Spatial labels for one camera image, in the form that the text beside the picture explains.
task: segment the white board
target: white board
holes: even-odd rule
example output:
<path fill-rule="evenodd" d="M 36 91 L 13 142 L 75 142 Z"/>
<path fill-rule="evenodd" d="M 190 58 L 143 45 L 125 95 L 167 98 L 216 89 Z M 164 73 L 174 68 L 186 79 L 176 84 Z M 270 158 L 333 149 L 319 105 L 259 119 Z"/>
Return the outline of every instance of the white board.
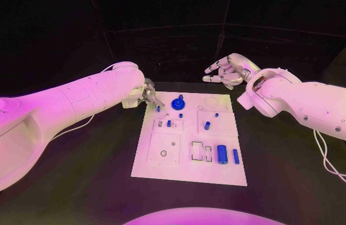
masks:
<path fill-rule="evenodd" d="M 172 101 L 180 94 L 185 108 L 174 110 Z M 131 177 L 247 186 L 229 95 L 157 91 L 156 96 L 166 107 L 157 112 L 147 105 Z M 218 145 L 226 146 L 228 164 L 218 163 Z"/>

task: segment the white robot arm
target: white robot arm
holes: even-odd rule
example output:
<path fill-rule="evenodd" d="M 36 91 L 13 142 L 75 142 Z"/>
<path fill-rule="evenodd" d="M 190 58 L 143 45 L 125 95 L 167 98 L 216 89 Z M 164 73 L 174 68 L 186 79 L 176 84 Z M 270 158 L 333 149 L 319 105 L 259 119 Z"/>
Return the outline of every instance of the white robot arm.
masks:
<path fill-rule="evenodd" d="M 248 110 L 255 107 L 272 118 L 287 111 L 298 123 L 321 133 L 346 140 L 346 88 L 320 82 L 301 82 L 281 68 L 264 70 L 242 55 L 232 53 L 205 70 L 218 69 L 205 82 L 222 82 L 232 90 L 247 81 L 244 94 L 236 99 Z"/>
<path fill-rule="evenodd" d="M 164 107 L 154 83 L 133 62 L 120 62 L 62 86 L 33 94 L 0 98 L 0 191 L 32 169 L 58 132 L 120 102 Z"/>

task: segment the black table surface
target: black table surface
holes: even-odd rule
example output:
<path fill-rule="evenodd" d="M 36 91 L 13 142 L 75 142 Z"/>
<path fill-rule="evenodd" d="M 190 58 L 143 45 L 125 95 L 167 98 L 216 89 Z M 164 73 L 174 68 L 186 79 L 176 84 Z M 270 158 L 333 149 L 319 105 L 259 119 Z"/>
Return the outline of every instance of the black table surface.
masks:
<path fill-rule="evenodd" d="M 248 186 L 131 177 L 146 104 L 118 104 L 48 144 L 0 194 L 0 224 L 114 225 L 183 207 L 236 210 L 288 225 L 346 224 L 346 183 L 324 170 L 313 130 L 287 112 L 268 118 L 245 110 L 236 102 L 244 86 L 157 82 L 156 90 L 229 94 Z M 324 139 L 346 172 L 345 141 Z"/>

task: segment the dark background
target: dark background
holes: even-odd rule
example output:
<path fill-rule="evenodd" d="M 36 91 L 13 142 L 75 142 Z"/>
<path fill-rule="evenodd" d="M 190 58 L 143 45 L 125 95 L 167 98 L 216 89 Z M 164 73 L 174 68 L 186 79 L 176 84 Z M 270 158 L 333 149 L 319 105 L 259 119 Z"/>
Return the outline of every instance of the dark background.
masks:
<path fill-rule="evenodd" d="M 0 93 L 36 92 L 124 60 L 156 82 L 200 83 L 231 53 L 345 86 L 345 24 L 345 0 L 1 0 Z"/>

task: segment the white cable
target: white cable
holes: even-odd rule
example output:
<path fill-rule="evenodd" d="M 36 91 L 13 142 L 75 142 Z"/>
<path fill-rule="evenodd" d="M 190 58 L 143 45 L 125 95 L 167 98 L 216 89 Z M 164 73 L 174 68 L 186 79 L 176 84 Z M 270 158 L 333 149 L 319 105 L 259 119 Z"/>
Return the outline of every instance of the white cable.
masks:
<path fill-rule="evenodd" d="M 107 69 L 110 69 L 114 65 L 115 65 L 115 64 L 110 65 L 110 66 L 101 71 L 101 73 L 105 72 Z M 68 133 L 68 132 L 71 132 L 71 131 L 82 128 L 85 125 L 88 125 L 89 122 L 92 121 L 94 116 L 95 116 L 95 114 L 91 116 L 88 122 L 86 122 L 82 126 L 78 126 L 78 127 L 72 128 L 72 129 L 69 129 L 68 131 L 62 132 L 59 135 L 56 135 L 56 136 L 50 139 L 50 141 L 53 141 L 53 140 L 55 140 L 61 135 L 63 135 L 65 133 Z"/>
<path fill-rule="evenodd" d="M 320 145 L 317 136 L 316 136 L 316 132 L 317 132 L 319 137 L 320 137 L 320 139 L 321 139 L 321 141 L 323 141 L 323 144 L 324 144 L 324 152 L 323 152 L 323 148 L 321 148 L 321 145 Z M 327 152 L 329 152 L 327 143 L 326 143 L 326 141 L 324 141 L 324 138 L 323 138 L 320 132 L 316 131 L 316 130 L 313 130 L 313 136 L 314 136 L 314 140 L 316 140 L 316 142 L 317 142 L 319 150 L 320 150 L 320 153 L 321 153 L 321 156 L 323 156 L 323 166 L 324 166 L 326 170 L 327 170 L 332 174 L 336 174 L 336 175 L 339 176 L 339 178 L 346 182 L 346 179 L 343 178 L 343 177 L 346 177 L 346 174 L 342 174 L 342 173 L 337 172 L 337 169 L 334 168 L 333 164 L 330 163 L 330 161 L 329 161 L 329 159 L 327 159 Z"/>

